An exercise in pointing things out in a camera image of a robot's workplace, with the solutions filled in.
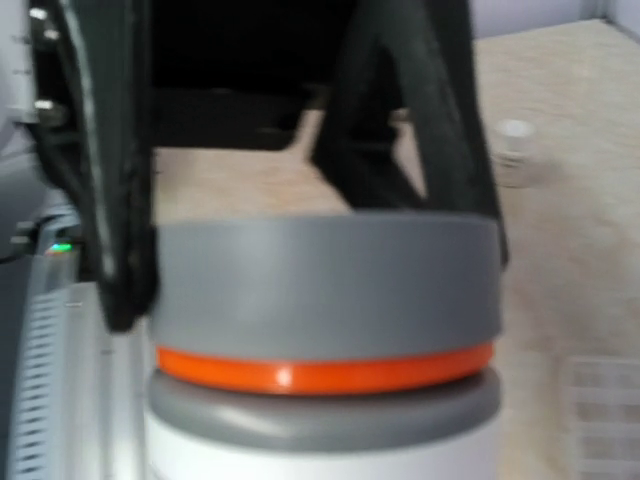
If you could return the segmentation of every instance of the orange ring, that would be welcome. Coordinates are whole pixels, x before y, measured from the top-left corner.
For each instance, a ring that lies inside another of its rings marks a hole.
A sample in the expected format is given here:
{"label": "orange ring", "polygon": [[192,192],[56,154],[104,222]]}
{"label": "orange ring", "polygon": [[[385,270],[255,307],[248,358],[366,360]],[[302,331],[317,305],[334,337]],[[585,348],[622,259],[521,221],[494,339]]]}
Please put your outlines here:
{"label": "orange ring", "polygon": [[339,395],[393,392],[459,380],[489,364],[493,345],[392,360],[324,363],[230,360],[164,347],[156,353],[162,371],[202,386],[252,393]]}

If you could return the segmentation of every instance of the green led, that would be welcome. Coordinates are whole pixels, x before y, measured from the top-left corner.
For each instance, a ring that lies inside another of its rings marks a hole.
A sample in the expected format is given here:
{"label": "green led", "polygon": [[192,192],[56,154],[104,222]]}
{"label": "green led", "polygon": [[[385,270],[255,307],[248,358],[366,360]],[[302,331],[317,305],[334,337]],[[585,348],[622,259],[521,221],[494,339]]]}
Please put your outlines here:
{"label": "green led", "polygon": [[70,243],[56,243],[49,248],[50,253],[65,253],[70,252],[73,249],[73,245]]}

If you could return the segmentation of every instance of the beige tabletop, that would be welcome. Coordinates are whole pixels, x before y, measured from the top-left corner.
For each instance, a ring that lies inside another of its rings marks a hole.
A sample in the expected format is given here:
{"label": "beige tabletop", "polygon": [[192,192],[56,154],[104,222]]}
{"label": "beige tabletop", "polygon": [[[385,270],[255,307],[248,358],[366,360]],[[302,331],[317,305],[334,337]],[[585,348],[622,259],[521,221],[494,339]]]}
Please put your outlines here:
{"label": "beige tabletop", "polygon": [[[501,189],[513,258],[496,360],[503,478],[570,478],[568,362],[640,359],[640,46],[592,21],[482,40],[477,59],[488,130],[532,122],[541,166],[529,188]],[[158,222],[348,213],[307,163],[319,118],[284,152],[159,151]],[[417,178],[410,139],[399,156]]]}

